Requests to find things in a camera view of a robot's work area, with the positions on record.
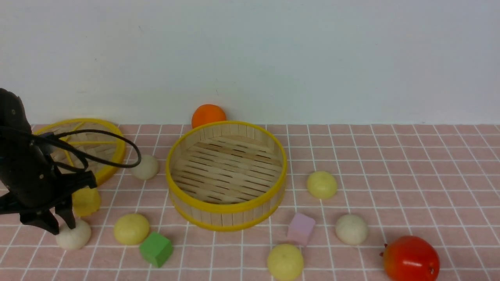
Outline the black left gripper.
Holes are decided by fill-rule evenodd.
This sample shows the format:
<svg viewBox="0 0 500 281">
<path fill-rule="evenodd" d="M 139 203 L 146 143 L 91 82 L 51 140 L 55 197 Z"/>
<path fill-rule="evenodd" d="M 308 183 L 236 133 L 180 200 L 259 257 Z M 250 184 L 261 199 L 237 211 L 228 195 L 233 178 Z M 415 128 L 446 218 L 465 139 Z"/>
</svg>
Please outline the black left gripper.
<svg viewBox="0 0 500 281">
<path fill-rule="evenodd" d="M 73 196 L 77 190 L 97 188 L 95 175 L 83 168 L 73 168 L 63 174 L 60 168 L 67 164 L 56 162 L 45 144 L 71 151 L 77 158 L 82 152 L 53 134 L 48 137 L 35 135 L 1 134 L 1 182 L 8 193 L 1 196 L 1 214 L 17 213 L 24 225 L 41 228 L 52 235 L 59 234 L 58 215 L 69 229 L 75 229 Z"/>
</svg>

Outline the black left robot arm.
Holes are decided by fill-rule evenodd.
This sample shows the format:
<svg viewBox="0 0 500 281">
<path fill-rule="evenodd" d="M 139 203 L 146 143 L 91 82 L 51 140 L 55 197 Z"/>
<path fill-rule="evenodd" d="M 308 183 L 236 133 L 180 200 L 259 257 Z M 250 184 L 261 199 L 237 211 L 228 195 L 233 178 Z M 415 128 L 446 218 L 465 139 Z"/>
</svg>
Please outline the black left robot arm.
<svg viewBox="0 0 500 281">
<path fill-rule="evenodd" d="M 83 156 L 83 168 L 56 162 L 50 148 L 71 146 L 53 133 L 34 135 L 20 97 L 5 89 L 0 91 L 0 117 L 0 178 L 7 189 L 0 198 L 1 214 L 18 214 L 22 224 L 53 235 L 60 232 L 56 216 L 74 229 L 73 194 L 98 186 L 88 162 Z"/>
</svg>

